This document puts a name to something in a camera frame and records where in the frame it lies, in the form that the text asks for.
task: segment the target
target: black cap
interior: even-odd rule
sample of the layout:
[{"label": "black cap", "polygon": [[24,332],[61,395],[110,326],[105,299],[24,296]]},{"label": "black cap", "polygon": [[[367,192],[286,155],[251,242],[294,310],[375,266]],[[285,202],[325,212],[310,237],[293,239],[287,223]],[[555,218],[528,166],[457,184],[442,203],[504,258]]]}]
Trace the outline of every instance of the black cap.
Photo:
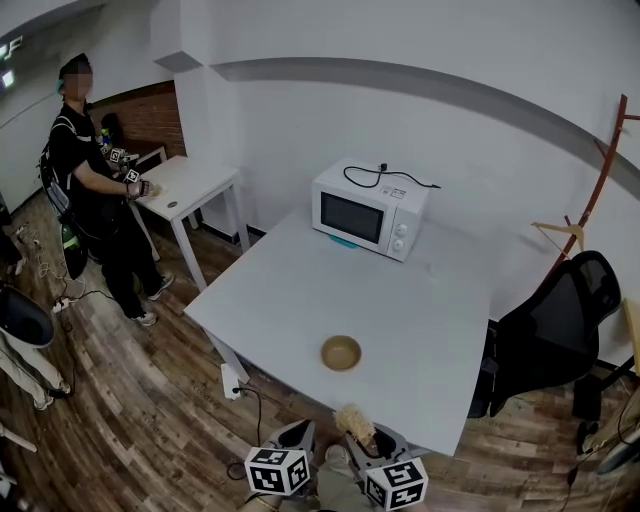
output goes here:
[{"label": "black cap", "polygon": [[93,70],[91,69],[91,64],[89,64],[87,56],[81,53],[60,68],[58,79],[63,80],[65,75],[79,75],[84,73],[93,73]]}]

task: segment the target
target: black pants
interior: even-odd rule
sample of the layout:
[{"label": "black pants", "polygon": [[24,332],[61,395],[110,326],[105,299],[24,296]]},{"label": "black pants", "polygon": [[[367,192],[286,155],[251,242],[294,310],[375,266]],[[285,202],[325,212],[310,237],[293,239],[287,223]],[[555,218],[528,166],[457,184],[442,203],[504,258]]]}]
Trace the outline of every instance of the black pants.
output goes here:
[{"label": "black pants", "polygon": [[11,238],[4,234],[2,228],[0,228],[0,255],[9,265],[15,265],[22,259],[22,254],[13,245]]},{"label": "black pants", "polygon": [[124,314],[129,318],[142,316],[144,310],[133,288],[133,274],[140,278],[147,295],[158,292],[162,276],[151,256],[151,246],[129,208],[123,213],[115,236],[105,242],[90,242],[89,247],[102,265],[107,287]]}]

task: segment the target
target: hand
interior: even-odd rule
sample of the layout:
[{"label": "hand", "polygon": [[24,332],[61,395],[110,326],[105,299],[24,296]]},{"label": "hand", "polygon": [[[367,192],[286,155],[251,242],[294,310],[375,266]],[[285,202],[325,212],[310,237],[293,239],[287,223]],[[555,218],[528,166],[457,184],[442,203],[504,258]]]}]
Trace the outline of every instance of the hand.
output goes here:
[{"label": "hand", "polygon": [[140,180],[136,183],[127,183],[127,196],[130,199],[146,197],[153,191],[153,184],[150,181]]}]

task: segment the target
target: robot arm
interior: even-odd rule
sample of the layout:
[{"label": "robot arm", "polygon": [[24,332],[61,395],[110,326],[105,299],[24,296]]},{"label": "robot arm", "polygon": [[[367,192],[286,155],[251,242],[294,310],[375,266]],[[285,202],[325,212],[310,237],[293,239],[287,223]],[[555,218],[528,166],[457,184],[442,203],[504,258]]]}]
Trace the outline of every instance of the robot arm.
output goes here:
[{"label": "robot arm", "polygon": [[[315,449],[315,423],[299,421],[275,431],[259,448],[252,448],[245,460],[247,478],[254,493],[277,510],[282,498],[299,493],[311,479],[310,461]],[[355,466],[356,480],[363,483],[363,492],[387,511],[418,505],[424,500],[427,474],[419,455],[425,450],[407,443],[397,432],[375,425],[375,450],[362,446],[351,435],[346,436],[347,449]],[[261,510],[242,508],[242,512]]]}]

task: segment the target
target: brick wall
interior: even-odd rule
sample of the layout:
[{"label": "brick wall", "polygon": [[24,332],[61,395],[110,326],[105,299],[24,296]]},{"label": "brick wall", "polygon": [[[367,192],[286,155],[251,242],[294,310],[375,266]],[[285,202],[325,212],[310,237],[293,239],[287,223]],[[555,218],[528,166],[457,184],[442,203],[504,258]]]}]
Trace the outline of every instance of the brick wall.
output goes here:
[{"label": "brick wall", "polygon": [[105,114],[115,113],[125,139],[162,142],[167,158],[186,156],[173,81],[141,87],[93,104],[91,117],[100,133]]}]

